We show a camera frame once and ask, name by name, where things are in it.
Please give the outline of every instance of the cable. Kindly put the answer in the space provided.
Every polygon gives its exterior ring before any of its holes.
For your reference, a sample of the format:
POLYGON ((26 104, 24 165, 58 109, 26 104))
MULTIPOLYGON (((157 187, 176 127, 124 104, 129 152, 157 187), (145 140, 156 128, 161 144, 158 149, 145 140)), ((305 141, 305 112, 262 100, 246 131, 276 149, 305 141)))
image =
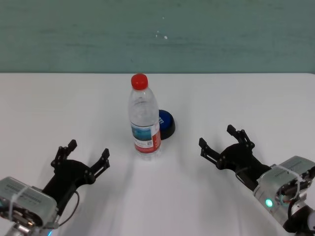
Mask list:
POLYGON ((9 207, 8 206, 0 207, 0 213, 6 212, 6 211, 9 211, 9 207))
POLYGON ((77 204, 75 205, 75 208, 74 208, 72 214, 71 214, 65 221, 63 221, 61 224, 59 224, 59 227, 62 226, 62 225, 64 225, 65 223, 67 223, 67 222, 71 219, 71 217, 75 214, 75 212, 76 212, 76 210, 77 210, 77 208, 78 208, 78 206, 79 206, 80 195, 79 195, 79 193, 78 193, 77 191, 75 191, 74 193, 78 196, 77 204))
POLYGON ((288 220, 291 220, 292 218, 292 207, 293 205, 297 202, 297 199, 293 199, 290 204, 289 204, 289 208, 287 210, 287 217, 288 217, 288 220))
POLYGON ((299 233, 315 234, 315 230, 300 230, 299 233))
POLYGON ((244 181, 238 176, 238 174, 239 174, 240 172, 243 172, 243 171, 248 170, 248 169, 249 169, 249 167, 244 167, 244 168, 242 168, 242 169, 240 169, 240 170, 238 170, 238 171, 235 172, 235 177, 236 177, 240 182, 242 182, 243 184, 244 184, 244 181))
POLYGON ((9 221, 13 221, 12 219, 12 213, 13 213, 13 205, 14 203, 19 199, 19 197, 22 196, 22 194, 29 188, 28 185, 25 185, 24 188, 22 188, 17 194, 13 194, 10 201, 9 206, 9 221))
POLYGON ((300 188, 301 188, 300 182, 302 182, 303 179, 300 177, 300 175, 299 175, 298 173, 296 173, 296 172, 294 172, 294 171, 292 171, 292 170, 290 170, 290 169, 288 169, 288 168, 286 168, 286 167, 284 167, 284 166, 276 165, 275 167, 278 167, 278 168, 280 168, 280 169, 283 169, 283 170, 287 171, 288 173, 291 173, 292 175, 296 176, 297 189, 296 189, 295 196, 293 197, 293 199, 296 199, 297 196, 298 196, 299 193, 300 193, 300 188))

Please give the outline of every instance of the wire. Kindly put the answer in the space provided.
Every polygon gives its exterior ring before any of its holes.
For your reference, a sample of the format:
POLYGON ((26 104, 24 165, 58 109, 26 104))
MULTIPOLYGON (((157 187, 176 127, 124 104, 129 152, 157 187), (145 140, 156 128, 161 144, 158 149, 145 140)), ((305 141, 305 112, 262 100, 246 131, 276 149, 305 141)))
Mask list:
POLYGON ((279 200, 280 200, 281 205, 290 204, 290 202, 292 201, 292 199, 284 200, 284 196, 282 194, 280 194, 279 197, 280 197, 279 200))
POLYGON ((301 185, 300 185, 300 182, 303 181, 303 179, 300 177, 300 175, 296 172, 294 172, 293 170, 290 170, 284 166, 280 166, 280 165, 276 165, 275 167, 278 167, 280 169, 283 169, 285 171, 287 171, 288 173, 291 173, 292 175, 294 175, 296 177, 296 180, 297 180, 297 189, 296 189, 296 193, 295 193, 295 196, 293 197, 293 199, 296 199, 300 193, 300 188, 301 188, 301 185))
POLYGON ((72 214, 71 214, 65 221, 63 221, 61 224, 59 224, 59 227, 62 226, 62 225, 64 225, 65 223, 67 223, 67 222, 71 219, 71 217, 73 217, 73 215, 75 214, 75 212, 76 212, 76 210, 77 210, 77 208, 78 208, 78 206, 79 206, 79 203, 80 203, 80 195, 79 195, 79 193, 78 193, 77 191, 75 191, 74 193, 78 196, 77 204, 75 205, 75 208, 74 208, 72 214))
POLYGON ((12 213, 13 213, 13 205, 22 196, 22 194, 29 188, 28 185, 25 185, 17 194, 13 194, 11 197, 10 205, 9 205, 9 221, 13 221, 12 213))
POLYGON ((240 170, 238 170, 238 171, 235 172, 235 177, 236 177, 240 182, 242 182, 243 184, 244 184, 244 181, 238 176, 238 174, 239 174, 240 172, 243 172, 243 171, 248 170, 248 169, 249 169, 249 167, 244 167, 244 168, 242 168, 242 169, 240 169, 240 170))
POLYGON ((288 217, 288 220, 291 220, 292 218, 292 207, 293 205, 297 202, 297 199, 293 199, 291 200, 290 204, 289 204, 289 208, 287 210, 287 217, 288 217))
POLYGON ((5 206, 5 207, 0 207, 0 213, 2 212, 6 212, 9 211, 9 207, 5 206))
POLYGON ((315 234, 315 230, 300 230, 299 233, 315 234))

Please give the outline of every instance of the green led light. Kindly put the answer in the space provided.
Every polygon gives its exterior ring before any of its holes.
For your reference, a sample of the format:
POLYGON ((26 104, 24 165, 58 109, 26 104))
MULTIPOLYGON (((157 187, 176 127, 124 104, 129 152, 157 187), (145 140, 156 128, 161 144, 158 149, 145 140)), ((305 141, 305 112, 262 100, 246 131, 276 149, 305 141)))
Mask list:
POLYGON ((268 206, 268 207, 272 207, 273 202, 272 202, 271 199, 267 198, 266 201, 265 201, 265 204, 266 204, 266 206, 268 206))

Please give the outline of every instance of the teal wall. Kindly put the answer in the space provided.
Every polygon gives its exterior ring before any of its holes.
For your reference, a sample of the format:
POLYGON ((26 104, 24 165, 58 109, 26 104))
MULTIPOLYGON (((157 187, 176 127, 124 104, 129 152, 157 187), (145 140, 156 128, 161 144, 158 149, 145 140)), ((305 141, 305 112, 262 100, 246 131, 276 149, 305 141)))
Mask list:
POLYGON ((0 72, 140 71, 314 73, 315 0, 0 0, 0 72))

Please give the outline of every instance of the red bottle cap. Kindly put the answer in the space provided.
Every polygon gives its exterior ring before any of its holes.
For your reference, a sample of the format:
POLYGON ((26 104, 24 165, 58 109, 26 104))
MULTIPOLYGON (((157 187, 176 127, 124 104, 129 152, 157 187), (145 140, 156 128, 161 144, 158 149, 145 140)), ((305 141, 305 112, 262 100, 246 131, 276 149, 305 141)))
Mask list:
POLYGON ((148 78, 144 74, 136 74, 131 78, 131 85, 135 90, 145 90, 148 87, 148 78))

